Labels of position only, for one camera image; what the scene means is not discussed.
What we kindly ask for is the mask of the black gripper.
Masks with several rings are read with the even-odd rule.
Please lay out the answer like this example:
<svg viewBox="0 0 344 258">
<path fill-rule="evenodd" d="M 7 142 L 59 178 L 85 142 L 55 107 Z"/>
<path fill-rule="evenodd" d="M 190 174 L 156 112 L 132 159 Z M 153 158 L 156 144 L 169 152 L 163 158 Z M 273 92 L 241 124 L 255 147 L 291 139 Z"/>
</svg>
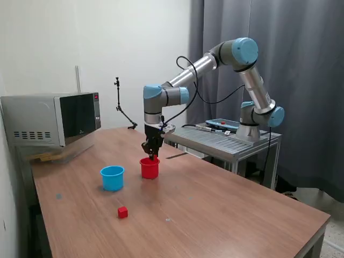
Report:
<svg viewBox="0 0 344 258">
<path fill-rule="evenodd" d="M 164 131 L 160 126 L 154 127 L 145 124 L 146 140 L 141 144 L 142 149 L 149 155 L 150 160 L 154 160 L 159 155 L 159 149 L 162 147 Z"/>
</svg>

